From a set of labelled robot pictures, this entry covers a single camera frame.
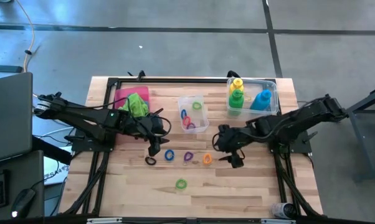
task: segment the purple ring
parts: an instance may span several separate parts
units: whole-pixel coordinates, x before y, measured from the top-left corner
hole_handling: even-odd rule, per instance
[[[193,159],[193,153],[191,153],[191,152],[187,152],[187,153],[185,153],[185,155],[183,156],[183,160],[185,161],[185,162],[187,162],[187,161],[190,161],[190,160],[192,160]]]
[[[196,125],[194,125],[193,123],[189,123],[189,124],[186,126],[186,129],[189,129],[190,126],[193,126],[192,129],[196,128]]]

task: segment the clear plastic bin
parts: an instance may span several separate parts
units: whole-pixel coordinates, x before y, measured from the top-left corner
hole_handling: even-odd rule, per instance
[[[232,108],[229,106],[229,88],[236,78],[230,78],[227,81],[226,91],[226,107],[228,118],[238,119],[242,121],[248,121],[259,116],[277,114],[279,111],[279,102],[277,95],[277,87],[274,82],[259,80],[254,78],[241,78],[243,80],[244,87],[244,104],[243,108]],[[270,104],[265,110],[250,110],[250,106],[253,103],[255,97],[264,90],[269,90],[272,93]]]
[[[201,105],[201,108],[194,109],[193,108],[194,102],[199,103]],[[200,132],[205,131],[208,128],[210,122],[207,119],[207,111],[204,106],[203,96],[179,97],[178,106],[179,106],[179,118],[181,119],[181,126],[185,133],[188,133],[188,134],[200,133]],[[183,123],[182,114],[181,114],[182,110],[186,110],[186,115],[190,117],[190,123],[194,124],[194,126],[189,125],[187,120],[185,124]]]

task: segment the concrete floor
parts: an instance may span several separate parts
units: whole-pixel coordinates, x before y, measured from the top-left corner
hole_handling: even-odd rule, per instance
[[[34,24],[101,27],[267,27],[261,0],[20,0]],[[375,0],[268,0],[275,29],[375,30]],[[14,2],[0,4],[0,24],[27,24]],[[375,89],[375,36],[276,35],[283,77],[297,97],[326,93],[349,107]],[[29,30],[0,30],[0,64],[22,65]],[[61,91],[84,103],[92,75],[276,77],[267,34],[37,31],[29,64],[34,92]],[[0,73],[0,77],[10,75]],[[34,134],[63,126],[34,118]],[[315,175],[325,215],[375,222],[375,180],[354,183],[361,151],[348,120],[311,131]],[[61,139],[66,133],[53,137]],[[58,188],[47,190],[55,197]],[[48,215],[57,198],[46,201]]]

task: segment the laptop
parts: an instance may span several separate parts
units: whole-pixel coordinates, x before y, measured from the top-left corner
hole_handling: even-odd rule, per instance
[[[0,160],[32,150],[32,73],[0,78]]]

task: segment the green ring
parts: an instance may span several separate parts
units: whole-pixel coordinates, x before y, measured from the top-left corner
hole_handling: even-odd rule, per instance
[[[188,183],[184,179],[179,179],[176,181],[175,187],[177,189],[185,189],[188,186]]]
[[[197,101],[193,102],[193,109],[195,109],[195,110],[201,109],[201,103],[199,103]]]

